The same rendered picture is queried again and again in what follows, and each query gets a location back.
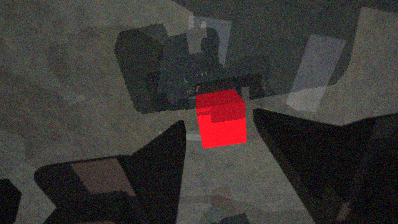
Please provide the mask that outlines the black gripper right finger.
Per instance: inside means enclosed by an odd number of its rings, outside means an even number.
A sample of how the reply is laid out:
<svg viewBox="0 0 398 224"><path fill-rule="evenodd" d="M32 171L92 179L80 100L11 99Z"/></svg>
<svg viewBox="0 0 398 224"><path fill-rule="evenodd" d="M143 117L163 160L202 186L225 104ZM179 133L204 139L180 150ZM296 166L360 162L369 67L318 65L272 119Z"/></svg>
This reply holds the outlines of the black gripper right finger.
<svg viewBox="0 0 398 224"><path fill-rule="evenodd" d="M253 120L315 224L347 220L376 151L398 142L398 113L335 126L257 108Z"/></svg>

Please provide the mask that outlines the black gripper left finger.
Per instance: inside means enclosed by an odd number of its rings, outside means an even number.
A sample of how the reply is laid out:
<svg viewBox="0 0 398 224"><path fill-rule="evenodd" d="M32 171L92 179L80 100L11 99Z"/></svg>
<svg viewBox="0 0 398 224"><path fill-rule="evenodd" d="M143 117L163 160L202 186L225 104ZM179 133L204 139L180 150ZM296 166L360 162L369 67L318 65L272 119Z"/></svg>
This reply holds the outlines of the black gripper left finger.
<svg viewBox="0 0 398 224"><path fill-rule="evenodd" d="M179 120L134 154L47 164L34 180L56 207L122 197L141 224L177 224L185 153Z"/></svg>

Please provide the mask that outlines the red cube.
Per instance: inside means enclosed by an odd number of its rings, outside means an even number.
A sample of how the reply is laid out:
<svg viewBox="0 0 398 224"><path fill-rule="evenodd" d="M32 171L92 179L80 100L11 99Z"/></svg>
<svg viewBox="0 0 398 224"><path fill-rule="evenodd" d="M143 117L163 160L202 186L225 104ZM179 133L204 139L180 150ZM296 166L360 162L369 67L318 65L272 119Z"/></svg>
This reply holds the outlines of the red cube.
<svg viewBox="0 0 398 224"><path fill-rule="evenodd" d="M245 101L234 89L196 95L203 148L247 142Z"/></svg>

